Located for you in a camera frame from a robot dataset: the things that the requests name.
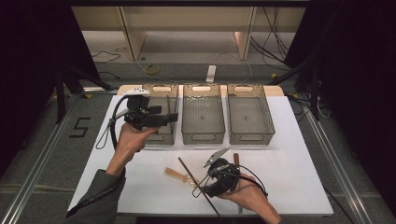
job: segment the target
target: hand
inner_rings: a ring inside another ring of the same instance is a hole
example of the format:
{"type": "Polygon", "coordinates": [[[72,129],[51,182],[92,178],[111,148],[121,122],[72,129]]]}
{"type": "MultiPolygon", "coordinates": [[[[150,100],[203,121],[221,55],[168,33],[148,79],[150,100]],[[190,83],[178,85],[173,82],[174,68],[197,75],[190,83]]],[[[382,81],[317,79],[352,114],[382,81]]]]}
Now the hand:
{"type": "MultiPolygon", "coordinates": [[[[255,180],[253,176],[245,174],[241,174],[241,176],[255,180]]],[[[230,200],[256,212],[266,223],[279,223],[282,219],[259,187],[242,178],[239,179],[234,191],[220,194],[219,198],[230,200]]]]}
{"type": "Polygon", "coordinates": [[[148,128],[145,131],[138,131],[131,124],[124,123],[121,127],[116,152],[106,169],[106,173],[120,176],[123,168],[132,160],[134,154],[145,147],[148,137],[159,130],[160,128],[148,128]]]}

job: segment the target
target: white tabletop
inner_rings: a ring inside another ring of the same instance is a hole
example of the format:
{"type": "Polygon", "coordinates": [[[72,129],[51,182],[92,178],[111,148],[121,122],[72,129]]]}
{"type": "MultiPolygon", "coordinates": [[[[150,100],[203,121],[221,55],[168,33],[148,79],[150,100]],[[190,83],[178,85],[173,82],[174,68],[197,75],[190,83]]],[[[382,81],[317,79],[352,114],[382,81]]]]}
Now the white tabletop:
{"type": "MultiPolygon", "coordinates": [[[[121,96],[114,96],[107,110],[101,131],[95,144],[105,130],[116,103],[121,96]]],[[[303,136],[290,107],[287,97],[267,97],[276,133],[268,146],[234,146],[229,145],[228,116],[224,109],[226,134],[222,145],[183,145],[181,135],[182,100],[178,107],[179,120],[176,129],[176,142],[173,146],[146,146],[134,156],[127,165],[126,184],[120,196],[119,213],[137,216],[190,216],[212,217],[216,213],[201,195],[194,198],[193,187],[164,173],[166,167],[182,174],[187,172],[178,161],[180,157],[198,179],[207,172],[204,162],[216,150],[230,147],[223,156],[233,162],[237,152],[240,164],[255,173],[263,182],[269,193],[268,199],[281,215],[332,215],[326,193],[320,183],[317,171],[306,148],[303,136]]],[[[223,108],[226,98],[223,97],[223,108]]],[[[121,104],[119,112],[126,108],[126,101],[121,104]]],[[[123,120],[116,124],[116,133],[120,131],[123,120]]],[[[87,162],[78,188],[70,204],[75,206],[85,194],[97,169],[106,169],[114,148],[108,137],[103,149],[95,149],[87,162]]],[[[214,197],[211,202],[223,216],[238,216],[235,203],[214,197]]],[[[255,215],[247,209],[243,216],[255,215]]]]}

